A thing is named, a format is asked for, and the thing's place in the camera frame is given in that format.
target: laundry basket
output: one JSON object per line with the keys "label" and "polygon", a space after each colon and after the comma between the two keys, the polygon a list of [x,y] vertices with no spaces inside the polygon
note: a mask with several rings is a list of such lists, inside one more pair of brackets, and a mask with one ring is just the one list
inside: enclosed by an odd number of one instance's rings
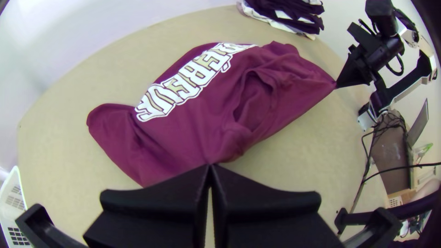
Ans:
{"label": "laundry basket", "polygon": [[14,166],[0,189],[0,224],[9,248],[32,247],[15,224],[15,219],[27,209],[22,194],[20,171]]}

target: white and gold lettering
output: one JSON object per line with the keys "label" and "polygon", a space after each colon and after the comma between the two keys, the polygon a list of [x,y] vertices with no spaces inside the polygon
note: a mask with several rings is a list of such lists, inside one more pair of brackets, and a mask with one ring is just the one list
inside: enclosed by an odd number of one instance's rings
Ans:
{"label": "white and gold lettering", "polygon": [[147,91],[152,96],[152,101],[162,108],[164,114],[167,114],[176,103],[184,101],[180,96],[162,85],[153,84]]}
{"label": "white and gold lettering", "polygon": [[138,120],[140,121],[148,121],[153,117],[160,116],[163,114],[162,111],[152,106],[150,99],[147,97],[147,95],[142,96],[141,102],[135,108],[135,111],[138,113],[136,117],[138,117]]}
{"label": "white and gold lettering", "polygon": [[153,84],[142,96],[135,108],[139,121],[146,122],[156,117],[167,116],[176,105],[194,98],[218,73],[230,68],[233,54],[255,45],[219,43],[185,64],[171,78]]}
{"label": "white and gold lettering", "polygon": [[180,75],[175,75],[170,80],[164,83],[164,86],[178,94],[183,99],[187,99],[196,96],[201,90],[199,87],[193,87],[187,81],[185,81]]}
{"label": "white and gold lettering", "polygon": [[207,68],[219,71],[222,66],[231,59],[231,55],[222,56],[213,51],[206,51],[201,57],[194,60],[197,64]]}
{"label": "white and gold lettering", "polygon": [[190,79],[193,83],[202,86],[206,85],[216,74],[214,70],[207,70],[207,68],[200,66],[199,64],[190,61],[188,62],[184,68],[181,68],[179,72],[184,76]]}

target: beige table surface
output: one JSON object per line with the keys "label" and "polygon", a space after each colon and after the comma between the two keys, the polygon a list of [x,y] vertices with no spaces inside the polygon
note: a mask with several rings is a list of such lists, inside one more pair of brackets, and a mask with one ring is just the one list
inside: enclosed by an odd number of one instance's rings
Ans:
{"label": "beige table surface", "polygon": [[[88,113],[107,102],[136,105],[165,69],[197,45],[217,41],[264,45],[273,40],[293,44],[334,78],[343,67],[320,39],[277,30],[240,15],[234,6],[170,19],[92,55],[55,83],[20,122],[18,162],[27,205],[42,204],[59,229],[84,242],[82,234],[102,210],[101,191],[139,188],[90,136]],[[356,113],[367,99],[362,86],[335,90],[225,166],[277,189],[318,191],[319,213],[336,230],[336,211],[351,207],[364,171]],[[372,182],[372,192],[384,190],[380,181]],[[365,202],[366,210],[374,210],[384,201],[371,197]],[[207,240],[212,239],[208,231]]]}

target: maroon t-shirt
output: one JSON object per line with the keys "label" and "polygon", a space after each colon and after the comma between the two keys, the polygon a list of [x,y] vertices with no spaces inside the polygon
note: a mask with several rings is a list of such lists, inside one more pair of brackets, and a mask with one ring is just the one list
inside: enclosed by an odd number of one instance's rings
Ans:
{"label": "maroon t-shirt", "polygon": [[232,161],[335,89],[289,44],[193,48],[138,106],[103,104],[89,132],[128,176],[149,186],[195,167]]}

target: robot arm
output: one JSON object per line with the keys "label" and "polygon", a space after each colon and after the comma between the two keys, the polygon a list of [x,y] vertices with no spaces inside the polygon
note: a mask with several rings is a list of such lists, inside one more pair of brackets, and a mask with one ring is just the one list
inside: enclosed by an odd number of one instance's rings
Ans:
{"label": "robot arm", "polygon": [[[367,15],[372,21],[374,33],[363,21],[367,29],[352,23],[348,32],[359,43],[349,47],[348,60],[337,79],[337,88],[367,84],[372,81],[376,91],[369,102],[359,110],[358,123],[366,130],[375,125],[379,116],[387,112],[391,104],[407,96],[421,84],[436,79],[437,67],[435,54],[426,39],[419,36],[415,24],[391,0],[367,0]],[[378,71],[386,66],[395,75],[388,63],[395,57],[403,67],[400,55],[404,54],[404,43],[412,48],[419,48],[416,68],[390,88],[387,88]]]}

